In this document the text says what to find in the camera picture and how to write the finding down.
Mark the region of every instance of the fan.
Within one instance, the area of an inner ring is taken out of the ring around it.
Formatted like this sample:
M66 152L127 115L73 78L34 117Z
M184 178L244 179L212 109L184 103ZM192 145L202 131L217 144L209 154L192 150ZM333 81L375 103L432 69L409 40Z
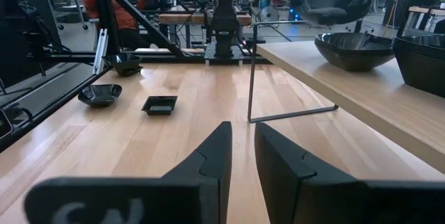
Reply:
M279 19L278 10L271 6L262 8L257 16L260 22L277 22Z

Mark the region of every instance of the metal stand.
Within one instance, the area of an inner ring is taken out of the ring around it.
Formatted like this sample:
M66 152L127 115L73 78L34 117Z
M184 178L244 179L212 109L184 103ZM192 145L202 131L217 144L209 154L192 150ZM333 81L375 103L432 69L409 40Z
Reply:
M289 22L260 22L260 23L254 24L252 67L250 70L249 104L248 104L248 121L250 123L263 122L263 121L267 121L267 120L279 120L279 119L285 119L285 118L296 117L296 116L311 115L314 113L324 113L324 112L334 111L339 108L337 105L334 105L334 106L329 106L329 107L320 108L320 109L310 109L310 110L299 111L299 112L294 112L294 113L283 113L283 114L279 114L279 115L270 115L270 116L264 116L264 117L252 119L252 98L253 98L253 85L254 85L254 77L255 77L255 60L257 57L258 26L261 24L290 24L290 23L294 23L294 22L292 22L292 21L289 21Z
M92 66L92 74L101 74L104 71L104 60L102 57L106 55L108 47L108 30L101 29L99 32L99 39L97 40L97 48L95 55L95 63Z

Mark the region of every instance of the black seat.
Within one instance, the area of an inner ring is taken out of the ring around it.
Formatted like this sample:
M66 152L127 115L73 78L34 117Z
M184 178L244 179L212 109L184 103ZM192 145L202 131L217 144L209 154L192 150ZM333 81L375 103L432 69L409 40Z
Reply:
M310 24L332 26L363 18L370 6L371 0L305 0L300 16Z

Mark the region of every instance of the orange shirt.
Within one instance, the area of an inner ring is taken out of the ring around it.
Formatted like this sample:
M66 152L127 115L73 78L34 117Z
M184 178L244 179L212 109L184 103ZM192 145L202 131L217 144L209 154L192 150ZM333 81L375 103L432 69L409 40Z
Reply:
M138 9L143 9L145 6L145 2L146 0L138 0L138 4L136 5L136 7ZM115 0L111 0L111 3L113 4L118 28L136 29L135 19L127 11L125 11L124 8L120 6ZM85 6L90 19L99 18L99 12L97 11L95 0L83 0L83 5Z

